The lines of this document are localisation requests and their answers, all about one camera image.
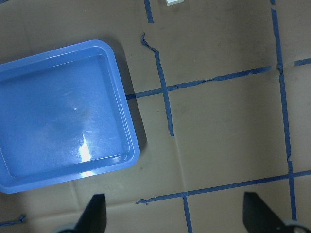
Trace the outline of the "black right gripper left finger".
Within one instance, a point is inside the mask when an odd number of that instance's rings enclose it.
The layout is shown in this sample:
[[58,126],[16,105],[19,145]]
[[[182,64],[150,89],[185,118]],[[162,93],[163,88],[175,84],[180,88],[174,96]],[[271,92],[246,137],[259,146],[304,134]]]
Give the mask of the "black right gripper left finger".
[[95,194],[92,196],[77,224],[73,228],[73,232],[104,233],[106,225],[107,214],[105,194]]

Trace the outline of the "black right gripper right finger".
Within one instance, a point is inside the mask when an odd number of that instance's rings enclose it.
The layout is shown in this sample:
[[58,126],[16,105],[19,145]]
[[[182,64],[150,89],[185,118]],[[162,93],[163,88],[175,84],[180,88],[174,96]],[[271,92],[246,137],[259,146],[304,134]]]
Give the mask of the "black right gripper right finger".
[[255,192],[244,193],[243,224],[248,233],[280,233],[285,229],[283,221]]

